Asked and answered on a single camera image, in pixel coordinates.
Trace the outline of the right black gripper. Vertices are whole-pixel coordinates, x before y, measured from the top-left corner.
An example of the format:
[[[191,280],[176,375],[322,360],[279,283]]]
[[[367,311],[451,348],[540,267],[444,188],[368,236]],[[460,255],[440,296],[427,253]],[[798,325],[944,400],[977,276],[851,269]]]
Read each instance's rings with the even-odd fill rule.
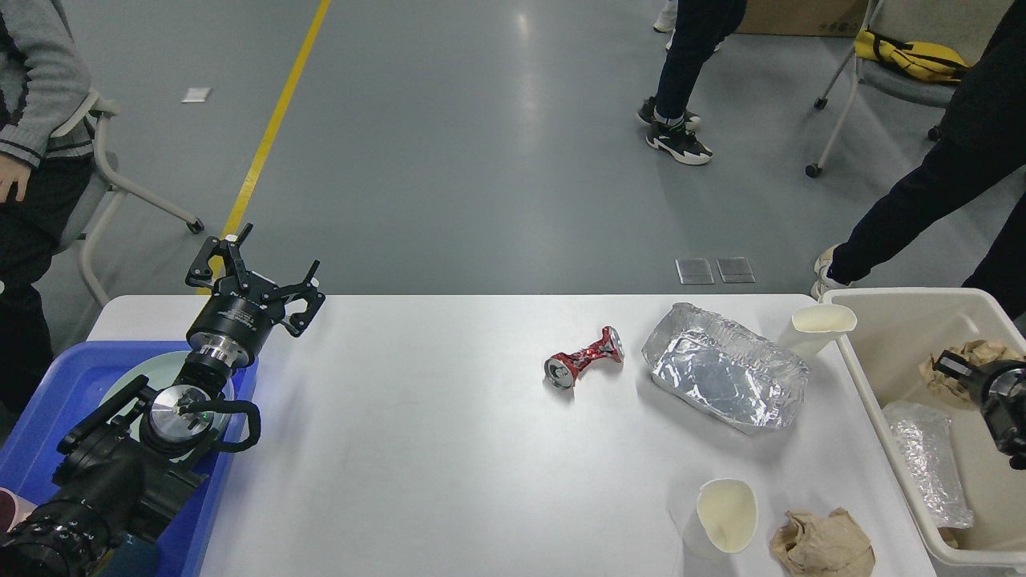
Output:
[[[952,351],[944,351],[933,370],[952,377],[970,390],[996,449],[1010,458],[1010,467],[1025,469],[1024,363],[991,361],[974,366]]]

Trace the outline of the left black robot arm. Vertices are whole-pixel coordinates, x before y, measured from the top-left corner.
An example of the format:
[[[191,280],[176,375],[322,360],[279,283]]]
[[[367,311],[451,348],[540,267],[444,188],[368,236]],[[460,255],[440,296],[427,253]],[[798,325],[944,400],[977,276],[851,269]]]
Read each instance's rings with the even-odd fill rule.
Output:
[[[2,537],[4,576],[91,576],[125,535],[154,543],[206,479],[199,460],[260,441],[256,403],[228,398],[228,381],[275,326],[300,336],[325,296],[319,260],[295,284],[248,269],[240,249],[250,231],[209,237],[188,270],[186,284],[210,297],[170,383],[133,377],[63,436],[55,495]]]

